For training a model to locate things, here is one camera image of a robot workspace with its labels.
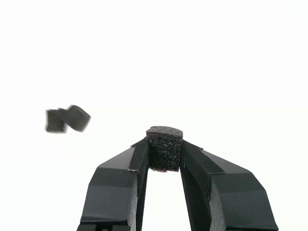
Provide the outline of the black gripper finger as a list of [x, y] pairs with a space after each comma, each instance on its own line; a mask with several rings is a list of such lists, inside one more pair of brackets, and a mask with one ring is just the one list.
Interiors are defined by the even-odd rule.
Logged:
[[277, 231], [266, 190], [254, 174], [183, 141], [180, 172], [193, 231]]
[[77, 230], [142, 230], [149, 154], [144, 138], [96, 168]]

